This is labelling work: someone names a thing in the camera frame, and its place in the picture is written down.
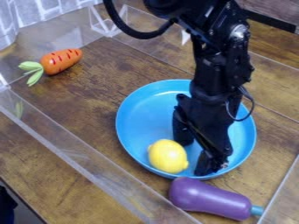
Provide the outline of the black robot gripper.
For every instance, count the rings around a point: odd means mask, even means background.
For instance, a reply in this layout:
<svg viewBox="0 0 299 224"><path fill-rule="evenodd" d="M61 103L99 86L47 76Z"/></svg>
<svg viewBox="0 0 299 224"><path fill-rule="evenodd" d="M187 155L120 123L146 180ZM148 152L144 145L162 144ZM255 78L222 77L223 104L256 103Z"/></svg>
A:
<svg viewBox="0 0 299 224"><path fill-rule="evenodd" d="M191 95L176 95L178 105L172 112L172 139L182 146L200 144L200 152L194 174L206 176L228 167L228 156L232 146L228 128L234 123L242 93L235 90L227 93L208 94L194 84Z"/></svg>

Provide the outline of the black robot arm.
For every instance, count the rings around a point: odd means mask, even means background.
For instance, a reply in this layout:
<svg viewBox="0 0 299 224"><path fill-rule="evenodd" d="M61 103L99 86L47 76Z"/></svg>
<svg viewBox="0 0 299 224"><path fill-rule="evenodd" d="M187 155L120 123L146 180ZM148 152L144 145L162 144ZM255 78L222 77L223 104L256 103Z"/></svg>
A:
<svg viewBox="0 0 299 224"><path fill-rule="evenodd" d="M250 96L243 87L254 71L247 17L235 0L144 0L144 6L191 34L195 75L190 93L176 95L172 136L182 145L200 145L194 174L206 176L228 165L228 129Z"/></svg>

